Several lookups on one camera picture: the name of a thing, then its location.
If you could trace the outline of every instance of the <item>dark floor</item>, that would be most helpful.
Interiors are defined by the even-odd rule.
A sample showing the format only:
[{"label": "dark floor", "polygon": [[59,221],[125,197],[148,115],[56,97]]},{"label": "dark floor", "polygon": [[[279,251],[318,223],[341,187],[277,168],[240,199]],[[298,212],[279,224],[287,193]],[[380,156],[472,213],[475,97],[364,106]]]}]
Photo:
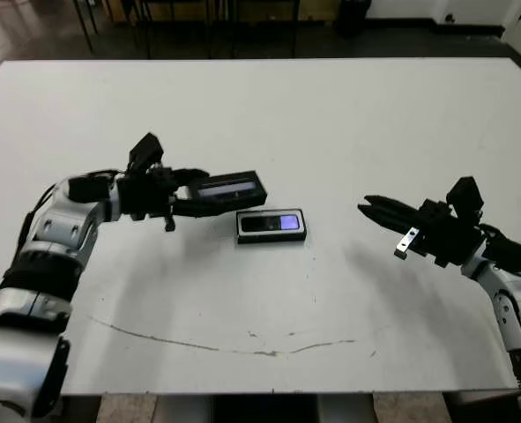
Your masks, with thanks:
[{"label": "dark floor", "polygon": [[[101,6],[94,8],[99,34],[93,33],[90,53],[72,0],[0,0],[0,63],[6,59],[145,59],[144,31],[113,24]],[[236,43],[238,58],[286,58],[292,55],[290,26],[242,26]],[[212,58],[231,58],[229,25],[214,25]],[[199,23],[157,24],[150,31],[155,59],[206,59],[205,27]],[[331,26],[304,23],[297,33],[296,57],[387,56],[511,56],[521,57],[495,35],[439,33],[419,22],[370,24],[351,39],[339,37]]]}]

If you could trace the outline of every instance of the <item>white table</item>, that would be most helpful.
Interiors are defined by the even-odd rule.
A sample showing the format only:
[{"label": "white table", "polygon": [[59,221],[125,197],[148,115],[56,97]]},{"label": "white table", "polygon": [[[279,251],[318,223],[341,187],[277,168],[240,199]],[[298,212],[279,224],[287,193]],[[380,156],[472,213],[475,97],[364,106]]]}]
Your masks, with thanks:
[{"label": "white table", "polygon": [[418,206],[476,177],[521,241],[521,70],[504,59],[24,62],[0,67],[0,277],[51,182],[124,168],[256,169],[300,245],[236,246],[234,214],[102,226],[73,301],[63,392],[516,386],[491,304],[455,267],[392,254],[365,194]]}]

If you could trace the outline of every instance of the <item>scratch mark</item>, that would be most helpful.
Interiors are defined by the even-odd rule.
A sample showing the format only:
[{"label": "scratch mark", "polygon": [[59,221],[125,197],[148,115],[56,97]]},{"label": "scratch mark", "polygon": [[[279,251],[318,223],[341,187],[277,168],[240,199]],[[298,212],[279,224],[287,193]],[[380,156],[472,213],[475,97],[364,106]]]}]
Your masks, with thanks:
[{"label": "scratch mark", "polygon": [[313,345],[307,345],[303,348],[299,348],[297,350],[290,351],[290,354],[297,354],[302,351],[312,350],[313,348],[319,348],[321,346],[330,346],[330,345],[338,345],[338,344],[352,344],[353,342],[356,342],[356,339],[340,339],[339,341],[334,342],[322,342],[320,344],[313,344]]},{"label": "scratch mark", "polygon": [[279,356],[282,356],[282,355],[302,353],[304,351],[312,350],[314,348],[320,348],[320,347],[323,347],[323,346],[331,346],[331,345],[339,345],[339,344],[352,344],[353,342],[356,342],[356,339],[340,339],[338,341],[322,342],[322,343],[319,343],[319,344],[307,345],[307,346],[303,346],[302,348],[298,348],[298,349],[292,350],[292,351],[239,351],[239,350],[224,350],[222,348],[217,348],[217,347],[209,346],[209,345],[192,344],[190,342],[176,341],[176,340],[167,339],[167,338],[158,338],[158,337],[154,337],[152,335],[144,335],[142,333],[133,332],[131,330],[126,330],[126,329],[120,328],[118,326],[115,326],[112,323],[102,322],[101,320],[96,319],[95,317],[93,317],[91,315],[88,315],[87,318],[92,320],[92,321],[94,321],[94,322],[96,322],[96,323],[98,323],[98,324],[101,324],[102,326],[106,326],[106,327],[108,327],[110,329],[117,330],[118,332],[121,332],[121,333],[123,333],[125,335],[129,335],[129,336],[132,336],[132,337],[135,337],[135,338],[142,338],[142,339],[146,339],[146,340],[150,340],[150,341],[161,342],[161,343],[164,343],[164,344],[186,346],[186,347],[189,347],[189,348],[196,348],[198,350],[215,351],[215,352],[218,352],[218,353],[233,353],[233,354],[245,354],[245,355],[264,355],[265,357],[279,357]]},{"label": "scratch mark", "polygon": [[142,333],[132,332],[130,330],[122,329],[122,328],[120,328],[118,326],[115,326],[114,324],[102,322],[101,320],[98,320],[95,317],[90,316],[90,315],[88,316],[88,318],[90,320],[93,320],[94,322],[102,324],[103,326],[107,326],[108,328],[111,328],[113,330],[117,330],[118,332],[124,333],[125,335],[131,335],[132,337],[137,337],[137,338],[142,338],[142,339],[150,339],[152,341],[163,342],[164,344],[188,346],[189,348],[197,348],[199,350],[220,351],[219,348],[215,348],[215,347],[212,347],[212,346],[192,344],[190,342],[174,341],[173,339],[156,338],[156,337],[153,337],[152,335],[143,335]]},{"label": "scratch mark", "polygon": [[[241,352],[241,351],[233,351],[233,353],[240,353],[240,354],[245,354],[246,352]],[[277,351],[254,351],[253,352],[254,355],[265,355],[265,356],[268,356],[268,357],[278,357],[279,354],[282,354],[282,352],[277,352]]]}]

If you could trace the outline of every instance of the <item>electronic device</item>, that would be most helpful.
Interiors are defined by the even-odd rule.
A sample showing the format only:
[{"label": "electronic device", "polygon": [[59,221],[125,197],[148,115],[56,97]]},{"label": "electronic device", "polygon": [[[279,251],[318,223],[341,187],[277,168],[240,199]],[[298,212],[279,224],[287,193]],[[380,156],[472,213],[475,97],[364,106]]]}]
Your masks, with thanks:
[{"label": "electronic device", "polygon": [[239,211],[236,233],[239,244],[304,241],[307,227],[301,209]]},{"label": "electronic device", "polygon": [[188,184],[188,193],[192,201],[222,212],[264,204],[267,197],[255,171],[195,179]]}]

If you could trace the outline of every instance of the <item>purple screen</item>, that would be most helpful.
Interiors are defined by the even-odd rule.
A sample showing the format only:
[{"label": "purple screen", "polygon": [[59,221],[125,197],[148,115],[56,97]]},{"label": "purple screen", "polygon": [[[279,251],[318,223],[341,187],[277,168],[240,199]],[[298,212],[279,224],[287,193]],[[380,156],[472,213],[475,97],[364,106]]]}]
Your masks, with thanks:
[{"label": "purple screen", "polygon": [[287,214],[279,217],[279,224],[282,231],[288,231],[290,229],[299,229],[299,221],[293,214]]}]

